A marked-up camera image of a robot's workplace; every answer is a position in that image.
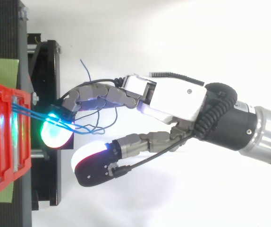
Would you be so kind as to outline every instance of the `robotic hand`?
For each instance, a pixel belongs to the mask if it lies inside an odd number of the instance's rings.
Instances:
[[[115,87],[100,81],[114,82]],[[271,111],[237,101],[236,92],[227,85],[203,86],[203,82],[182,75],[151,73],[149,77],[131,75],[115,81],[87,82],[66,93],[61,98],[66,118],[73,118],[78,111],[126,106],[165,124],[176,123],[170,133],[131,134],[112,143],[93,142],[80,148],[72,158],[78,182],[94,186],[120,177],[167,151],[175,151],[190,138],[271,164]],[[131,166],[117,165],[119,159],[141,151],[156,154]]]

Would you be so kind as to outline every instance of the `screw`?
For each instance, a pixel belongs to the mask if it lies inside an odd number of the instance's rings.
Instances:
[[[60,45],[56,47],[56,53],[62,54],[62,47]]]
[[[19,19],[23,20],[23,21],[28,21],[28,18],[27,18],[28,12],[29,12],[28,7],[24,6],[24,7],[20,8],[20,10],[18,12]]]
[[[36,92],[32,93],[32,103],[33,105],[37,105],[37,102],[39,101],[39,97],[37,96]]]

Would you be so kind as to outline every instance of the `led light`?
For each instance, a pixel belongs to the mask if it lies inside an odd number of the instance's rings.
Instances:
[[[59,118],[54,113],[49,113],[48,116]],[[58,127],[54,120],[46,118],[46,121],[43,123],[41,128],[41,138],[46,146],[50,148],[59,148],[63,146],[73,134],[72,131]],[[73,124],[67,124],[70,128],[75,129]]]
[[[80,161],[89,157],[90,155],[99,153],[104,150],[107,150],[107,147],[103,141],[93,141],[91,143],[85,144],[84,146],[80,147],[71,158],[71,168],[75,172],[75,168]]]

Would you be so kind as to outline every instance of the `silver cylinder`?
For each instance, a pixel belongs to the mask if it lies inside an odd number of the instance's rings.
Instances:
[[[138,134],[130,134],[117,141],[121,147],[122,158],[137,156],[149,148],[148,141],[142,141]]]
[[[32,158],[44,158],[43,151],[40,149],[32,149],[31,157]]]
[[[271,111],[255,107],[257,124],[254,136],[239,153],[271,164]]]

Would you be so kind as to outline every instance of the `coiled cable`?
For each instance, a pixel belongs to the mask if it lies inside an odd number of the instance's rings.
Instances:
[[[124,78],[120,77],[120,78],[115,78],[114,79],[114,84],[116,87],[122,87],[123,83],[124,83]]]
[[[193,133],[200,139],[204,139],[209,134],[212,127],[234,106],[237,101],[236,91],[228,85],[211,83],[207,84],[205,88],[213,93],[224,92],[225,97],[218,104],[203,113],[196,121]]]

